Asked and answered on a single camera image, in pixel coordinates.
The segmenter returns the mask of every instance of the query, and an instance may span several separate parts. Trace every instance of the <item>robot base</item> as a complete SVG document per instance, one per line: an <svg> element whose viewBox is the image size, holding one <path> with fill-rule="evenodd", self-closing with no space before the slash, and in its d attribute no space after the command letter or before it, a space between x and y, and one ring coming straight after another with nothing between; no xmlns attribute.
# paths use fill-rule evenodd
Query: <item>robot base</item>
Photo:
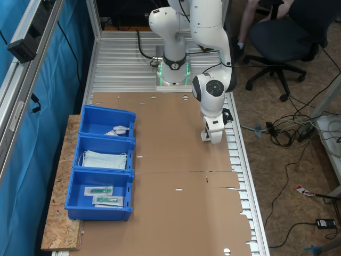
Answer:
<svg viewBox="0 0 341 256"><path fill-rule="evenodd" d="M158 71L156 73L156 88L157 89L162 89L161 87L163 86L188 86L191 88L192 86L192 81L193 81L193 77L191 75L190 72L190 64L189 62L186 62L184 65L187 66L187 75L186 75L186 79L184 79L183 81L179 82L179 83L170 83L165 81L162 78L162 68L161 68L162 62L159 65Z"/></svg>

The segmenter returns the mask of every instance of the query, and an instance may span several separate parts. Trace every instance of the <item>face mask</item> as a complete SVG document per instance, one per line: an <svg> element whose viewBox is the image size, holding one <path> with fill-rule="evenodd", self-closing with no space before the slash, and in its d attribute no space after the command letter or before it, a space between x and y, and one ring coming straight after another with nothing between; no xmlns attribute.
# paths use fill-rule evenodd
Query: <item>face mask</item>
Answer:
<svg viewBox="0 0 341 256"><path fill-rule="evenodd" d="M85 151L78 160L83 157L83 167L96 168L110 168L123 170L126 167L127 155L122 153L120 155L100 154L93 151Z"/></svg>

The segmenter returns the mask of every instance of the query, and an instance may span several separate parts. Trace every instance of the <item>brown cardboard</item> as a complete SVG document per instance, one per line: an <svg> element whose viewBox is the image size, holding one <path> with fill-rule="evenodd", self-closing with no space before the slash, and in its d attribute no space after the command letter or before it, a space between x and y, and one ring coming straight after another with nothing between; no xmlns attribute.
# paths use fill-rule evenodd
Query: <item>brown cardboard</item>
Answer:
<svg viewBox="0 0 341 256"><path fill-rule="evenodd" d="M248 219L235 172L137 174L126 222L86 221L71 256L250 256Z"/></svg>
<svg viewBox="0 0 341 256"><path fill-rule="evenodd" d="M225 133L221 143L202 142L191 93L94 93L92 103L136 113L136 173L232 171Z"/></svg>

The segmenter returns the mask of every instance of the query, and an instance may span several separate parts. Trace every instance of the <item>blue plastic bin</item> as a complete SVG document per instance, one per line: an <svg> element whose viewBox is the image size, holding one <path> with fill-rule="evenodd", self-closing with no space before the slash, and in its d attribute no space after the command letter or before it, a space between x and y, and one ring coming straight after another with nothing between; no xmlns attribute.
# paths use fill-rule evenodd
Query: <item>blue plastic bin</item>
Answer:
<svg viewBox="0 0 341 256"><path fill-rule="evenodd" d="M110 135L105 134L111 131L113 127L122 125L125 127L129 127L129 131L127 131L123 135L119 135L119 137L135 140L134 138L135 119L136 114L133 112L84 105L82 118L79 126L79 133L112 137Z"/></svg>
<svg viewBox="0 0 341 256"><path fill-rule="evenodd" d="M100 168L107 171L129 172L134 173L133 170L133 153L135 148L135 141L120 139L120 138L107 138L95 137L90 135L78 135L77 145L75 150L74 162L72 167L98 169L93 167L82 167L83 158L82 154L85 151L93 151L101 154L120 155L121 153L127 154L127 162L124 170Z"/></svg>
<svg viewBox="0 0 341 256"><path fill-rule="evenodd" d="M70 219L81 220L128 220L133 212L131 206L134 174L101 170L73 168L65 209ZM123 196L122 208L102 208L92 204L92 196L84 196L89 186L113 186L113 196Z"/></svg>

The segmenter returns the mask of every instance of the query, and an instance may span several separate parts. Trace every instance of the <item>person's leg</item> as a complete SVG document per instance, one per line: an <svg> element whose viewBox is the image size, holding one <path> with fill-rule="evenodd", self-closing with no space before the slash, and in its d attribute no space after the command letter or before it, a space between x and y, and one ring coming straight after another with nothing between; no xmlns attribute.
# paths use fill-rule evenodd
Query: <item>person's leg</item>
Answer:
<svg viewBox="0 0 341 256"><path fill-rule="evenodd" d="M283 0L284 4L281 4L278 8L278 13L277 13L277 19L283 19L285 15L287 15L287 13L289 12L290 9L290 3L287 0ZM262 21L266 21L266 20L270 20L271 18L271 12L270 14L265 17Z"/></svg>
<svg viewBox="0 0 341 256"><path fill-rule="evenodd" d="M255 13L258 8L258 1L259 0L247 0L244 13L241 18L241 25L240 25L239 38L238 38L239 47L241 49L243 48L246 35L249 32L251 25L253 24Z"/></svg>

